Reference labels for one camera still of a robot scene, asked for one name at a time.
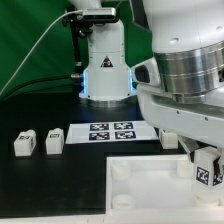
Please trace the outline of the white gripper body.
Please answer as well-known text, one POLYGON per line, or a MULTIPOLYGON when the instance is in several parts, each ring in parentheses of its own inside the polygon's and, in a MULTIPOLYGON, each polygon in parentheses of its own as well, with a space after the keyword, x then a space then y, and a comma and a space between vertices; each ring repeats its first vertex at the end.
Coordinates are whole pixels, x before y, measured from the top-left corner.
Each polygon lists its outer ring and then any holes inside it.
POLYGON ((142 117, 153 127, 224 148, 224 87, 206 94, 206 102, 181 104, 160 88, 137 86, 142 117))

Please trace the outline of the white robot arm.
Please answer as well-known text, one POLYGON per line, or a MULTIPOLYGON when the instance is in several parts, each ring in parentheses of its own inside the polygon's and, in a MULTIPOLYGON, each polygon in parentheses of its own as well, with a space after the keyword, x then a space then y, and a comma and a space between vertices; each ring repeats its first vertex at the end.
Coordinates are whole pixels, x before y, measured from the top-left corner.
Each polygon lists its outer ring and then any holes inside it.
POLYGON ((224 148, 224 0, 129 0, 134 23, 152 34, 152 57, 133 67, 115 9, 70 2, 90 31, 83 101, 117 105, 135 93, 143 119, 179 135, 188 151, 224 148))

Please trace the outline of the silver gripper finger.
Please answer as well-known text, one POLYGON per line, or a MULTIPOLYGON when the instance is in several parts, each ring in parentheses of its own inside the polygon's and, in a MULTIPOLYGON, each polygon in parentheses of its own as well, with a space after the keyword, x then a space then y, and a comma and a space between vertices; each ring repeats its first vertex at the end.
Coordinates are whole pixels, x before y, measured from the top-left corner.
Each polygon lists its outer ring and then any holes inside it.
POLYGON ((224 159, 219 157, 216 162, 216 172, 224 175, 224 159))
POLYGON ((199 148, 197 141, 184 136, 179 136, 178 140, 185 152, 187 153, 188 160, 190 162, 194 162, 195 151, 199 148))

